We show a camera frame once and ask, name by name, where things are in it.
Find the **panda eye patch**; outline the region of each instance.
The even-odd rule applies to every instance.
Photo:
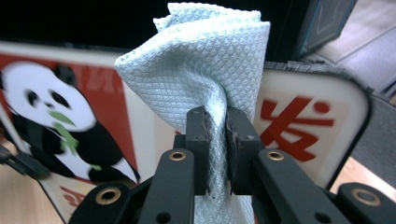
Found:
[[[67,108],[70,108],[69,103],[67,103],[67,101],[57,92],[52,91],[51,96],[52,96],[53,100],[56,101],[57,103],[64,105]]]
[[[33,91],[28,91],[26,92],[27,100],[29,101],[29,104],[31,106],[35,106],[35,102],[38,101],[38,96],[35,92]]]

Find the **diamond textured fabric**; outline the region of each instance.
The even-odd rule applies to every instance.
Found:
[[[270,23],[258,11],[194,3],[168,8],[171,15],[154,19],[159,33],[119,57],[115,68],[181,133],[190,109],[203,105],[209,114],[210,191],[195,197],[195,223],[254,223],[250,198],[230,194],[224,122],[227,106],[254,117]]]

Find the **chinese character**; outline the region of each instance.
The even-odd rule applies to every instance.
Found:
[[[61,187],[61,190],[63,190],[65,192],[64,198],[73,207],[77,207],[82,202],[82,200],[85,198],[85,195],[80,194],[78,192],[74,192],[71,189],[67,189],[65,187]]]
[[[274,116],[273,112],[276,108],[276,102],[264,100],[262,102],[261,117],[272,122],[260,136],[262,142],[266,146],[269,146],[274,141],[277,142],[279,149],[288,152],[299,161],[313,160],[316,156],[305,150],[314,145],[318,141],[318,138],[312,133],[289,127],[292,123],[323,127],[332,127],[334,125],[334,119],[298,118],[311,101],[312,98],[297,96],[278,116]],[[331,109],[328,103],[322,101],[315,102],[313,107],[314,111],[319,114],[327,114]],[[297,135],[300,139],[290,142],[281,135],[283,132]]]

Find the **microfiber towel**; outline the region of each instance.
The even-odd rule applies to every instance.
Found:
[[[115,68],[181,133],[189,110],[203,105],[209,114],[210,191],[195,197],[195,223],[254,223],[250,198],[230,193],[224,123],[227,106],[253,120],[270,23],[259,11],[194,3],[168,8],[169,16],[154,19],[159,33],[119,57]]]

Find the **black surface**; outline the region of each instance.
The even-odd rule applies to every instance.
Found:
[[[196,107],[187,113],[185,148],[192,152],[195,158],[195,195],[205,195],[208,186],[210,135],[206,117],[203,106]]]
[[[263,149],[255,167],[281,223],[349,223],[289,154]],[[322,217],[331,222],[321,221]]]
[[[98,195],[102,195],[102,190],[118,189],[120,197],[114,203],[99,204],[96,200]],[[128,209],[130,201],[130,189],[123,184],[107,183],[91,190],[78,206],[69,224],[95,223],[95,224],[116,224],[124,223],[125,216],[132,217],[134,210]]]
[[[236,195],[251,195],[253,191],[253,161],[261,149],[262,140],[246,114],[236,108],[227,108],[226,139],[228,178]]]
[[[2,22],[0,39],[67,48],[126,52],[137,48],[157,34],[152,19],[162,18],[169,14],[168,2],[185,1],[0,0]],[[266,58],[273,62],[285,62],[299,56],[305,37],[313,30],[310,26],[311,22],[318,20],[315,12],[321,1],[192,0],[188,2],[208,3],[242,10],[259,10],[262,13],[262,21],[272,23]],[[333,7],[324,6],[320,15],[332,18],[333,12]],[[337,12],[341,15],[349,13],[340,7],[337,8]],[[340,18],[338,19],[340,24],[344,24],[347,17]],[[330,38],[323,40],[326,42],[336,38],[339,32],[340,26],[337,23],[327,31],[326,36]],[[314,39],[318,40],[316,35],[310,35],[309,38],[311,42]],[[315,46],[322,43],[323,41],[316,41]]]
[[[186,158],[170,159],[183,152]],[[194,217],[194,156],[186,149],[163,153],[158,164],[138,223],[193,223]]]
[[[394,223],[396,203],[379,190],[360,183],[342,185],[336,203],[352,223]]]

